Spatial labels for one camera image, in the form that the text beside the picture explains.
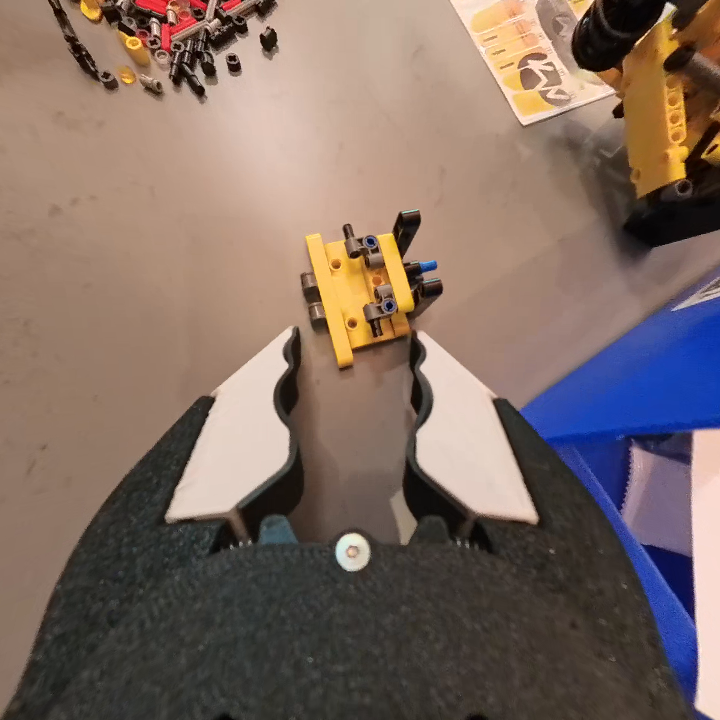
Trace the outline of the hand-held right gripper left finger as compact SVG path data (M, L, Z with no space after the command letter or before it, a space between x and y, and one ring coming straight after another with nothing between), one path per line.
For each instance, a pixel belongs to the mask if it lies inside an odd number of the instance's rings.
M304 479L290 414L300 363L300 330L290 326L211 393L167 524L221 520L238 540L256 541L265 518L297 507Z

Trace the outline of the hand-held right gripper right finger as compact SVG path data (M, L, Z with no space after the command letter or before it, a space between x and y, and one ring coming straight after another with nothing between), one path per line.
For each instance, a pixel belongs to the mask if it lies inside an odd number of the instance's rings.
M451 535L482 520L539 524L496 406L499 397L426 332L409 345L415 412L404 501L415 521L440 517Z

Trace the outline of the small yellow brick assembly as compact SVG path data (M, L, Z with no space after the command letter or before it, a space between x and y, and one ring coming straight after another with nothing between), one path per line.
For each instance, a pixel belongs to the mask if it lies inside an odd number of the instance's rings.
M405 210L388 233L359 235L348 223L341 240L305 237L310 270L300 276L302 292L340 370L354 365L356 351L408 336L410 320L444 293L436 261L406 259L420 224L420 211Z

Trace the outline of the blue plastic bin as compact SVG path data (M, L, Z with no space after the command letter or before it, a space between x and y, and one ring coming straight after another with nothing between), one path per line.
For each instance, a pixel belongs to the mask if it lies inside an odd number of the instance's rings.
M633 562L698 719L719 718L719 269L521 410Z

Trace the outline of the yellow brick vehicle model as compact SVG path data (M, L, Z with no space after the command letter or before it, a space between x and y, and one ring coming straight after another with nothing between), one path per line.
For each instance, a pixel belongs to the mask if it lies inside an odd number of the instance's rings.
M719 2L593 1L572 55L612 87L635 203L624 230L650 248L719 229Z

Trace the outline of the yellow sticker sheet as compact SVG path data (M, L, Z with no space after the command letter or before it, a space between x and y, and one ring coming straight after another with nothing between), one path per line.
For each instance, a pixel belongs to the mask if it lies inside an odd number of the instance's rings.
M614 95L572 55L591 1L451 1L517 120L549 119Z

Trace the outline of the pile of red black pins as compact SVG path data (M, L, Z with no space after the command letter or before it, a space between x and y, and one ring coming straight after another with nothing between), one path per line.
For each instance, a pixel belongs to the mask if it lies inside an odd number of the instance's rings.
M186 85L205 97L203 78L218 75L215 55L248 34L248 19L264 20L277 1L71 1L91 23L107 23L127 53L130 66L102 70L81 41L61 1L49 1L66 47L82 72L108 92L139 83L162 96L164 83L150 72L167 74L177 88Z

